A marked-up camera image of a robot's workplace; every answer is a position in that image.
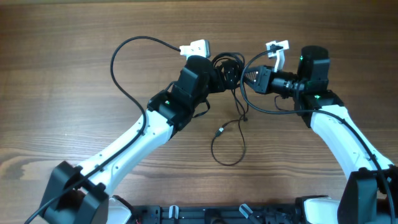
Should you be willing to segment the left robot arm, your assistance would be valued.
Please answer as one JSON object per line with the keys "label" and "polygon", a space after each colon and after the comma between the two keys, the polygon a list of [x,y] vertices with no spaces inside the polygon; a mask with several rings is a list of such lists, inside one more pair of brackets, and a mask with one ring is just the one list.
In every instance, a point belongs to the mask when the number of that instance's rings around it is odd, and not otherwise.
{"label": "left robot arm", "polygon": [[210,93],[234,90],[244,61],[236,54],[213,60],[192,55],[178,80],[153,96],[141,117],[93,157],[72,166],[61,162],[51,173],[36,215],[47,223],[128,223],[132,207],[114,195],[125,176],[193,118]]}

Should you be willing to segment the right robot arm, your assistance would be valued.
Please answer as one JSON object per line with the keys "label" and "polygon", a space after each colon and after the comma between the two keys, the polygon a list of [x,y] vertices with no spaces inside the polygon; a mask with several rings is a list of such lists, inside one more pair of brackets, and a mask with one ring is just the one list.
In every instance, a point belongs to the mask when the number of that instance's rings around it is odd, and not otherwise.
{"label": "right robot arm", "polygon": [[240,88],[258,94],[293,98],[292,114],[319,135],[347,179],[340,200],[327,196],[301,197],[302,223],[397,223],[397,166],[383,156],[354,124],[340,97],[328,89],[330,58],[327,49],[301,49],[297,73],[283,72],[284,47],[272,44],[264,52],[275,66],[243,68]]}

